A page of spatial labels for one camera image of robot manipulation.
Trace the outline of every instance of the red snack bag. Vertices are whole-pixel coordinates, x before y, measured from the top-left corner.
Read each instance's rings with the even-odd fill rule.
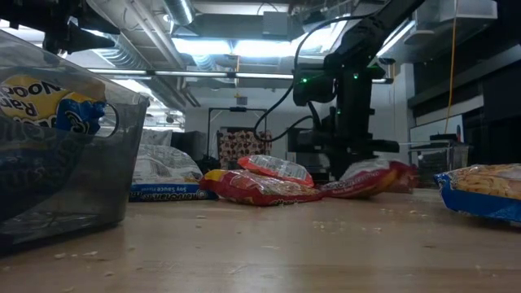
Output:
[[[387,192],[412,194],[416,186],[418,186],[418,170],[411,166],[389,186]]]
[[[313,187],[313,179],[306,168],[290,161],[269,155],[250,155],[239,159],[239,165],[246,170]]]
[[[322,199],[320,191],[298,183],[251,173],[247,170],[213,170],[199,182],[201,190],[211,190],[236,203],[256,206],[304,203]]]
[[[340,199],[364,199],[382,193],[408,169],[398,161],[365,160],[348,168],[339,181],[321,186],[322,195]]]

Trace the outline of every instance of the transparent plastic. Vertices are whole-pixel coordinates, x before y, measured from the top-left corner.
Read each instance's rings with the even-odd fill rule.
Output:
[[[0,111],[0,247],[121,221],[147,98],[0,31],[0,82],[17,74],[104,98],[108,107],[96,136],[22,124]],[[99,83],[104,91],[90,86]]]

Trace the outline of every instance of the ceiling light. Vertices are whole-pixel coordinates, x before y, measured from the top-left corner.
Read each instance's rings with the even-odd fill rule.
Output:
[[[102,68],[93,68],[89,69],[89,71],[98,73],[98,74],[125,74],[125,75],[146,75],[146,70],[131,70],[131,69],[102,69]]]
[[[169,77],[227,77],[226,72],[176,72],[176,71],[156,71],[158,76]]]
[[[291,74],[267,74],[267,73],[235,73],[237,78],[265,78],[278,80],[292,80]]]
[[[244,57],[285,57],[293,56],[290,42],[239,41],[234,54]]]
[[[415,25],[416,25],[416,21],[414,21],[414,20],[410,21],[407,24],[407,26],[405,26],[399,33],[396,34],[396,36],[393,39],[391,39],[391,40],[389,40],[389,42],[387,42],[387,44],[376,54],[376,56],[380,57],[380,56],[384,55],[385,53],[387,53]]]
[[[230,44],[224,40],[186,40],[173,38],[172,41],[180,53],[190,55],[221,55],[231,53]]]

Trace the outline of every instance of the fluorescent light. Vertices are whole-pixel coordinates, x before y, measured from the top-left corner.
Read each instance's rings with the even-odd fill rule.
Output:
[[[145,93],[145,94],[149,94],[149,95],[152,95],[152,92],[150,91],[149,88],[147,88],[146,86],[143,86],[142,84],[140,84],[139,82],[135,81],[135,80],[116,80],[116,79],[111,79],[111,81],[114,81],[115,83],[117,83],[118,85],[121,85],[129,90],[132,90],[133,92],[136,92],[136,93]]]
[[[224,40],[186,40],[173,38],[173,44],[181,53],[190,55],[230,54],[230,44]]]
[[[102,33],[98,30],[95,30],[95,29],[84,29],[85,31],[89,32],[89,33],[92,33],[98,37],[105,37],[105,33]]]
[[[266,74],[266,73],[235,73],[237,78],[265,78],[278,80],[292,80],[291,74]]]
[[[410,21],[407,26],[404,27],[399,33],[396,34],[396,36],[387,42],[387,44],[376,54],[377,57],[380,57],[387,53],[389,49],[391,49],[406,33],[409,32],[414,26],[416,25],[416,21],[412,20]]]
[[[169,77],[227,77],[226,72],[178,72],[178,71],[156,71],[158,76]]]
[[[130,69],[89,69],[89,71],[98,73],[98,74],[124,74],[124,75],[146,75],[147,71],[145,70],[130,70]]]
[[[290,42],[239,41],[234,54],[244,57],[285,57],[293,56]]]

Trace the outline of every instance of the clear plastic bin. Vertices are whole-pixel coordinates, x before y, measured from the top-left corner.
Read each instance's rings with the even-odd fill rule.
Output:
[[[469,146],[449,140],[401,143],[409,152],[410,164],[418,167],[418,187],[438,188],[434,175],[465,168]]]
[[[1,31],[0,44],[0,81],[28,74],[93,98],[85,85],[102,82],[109,106],[96,136],[0,111],[0,247],[121,221],[147,98]]]

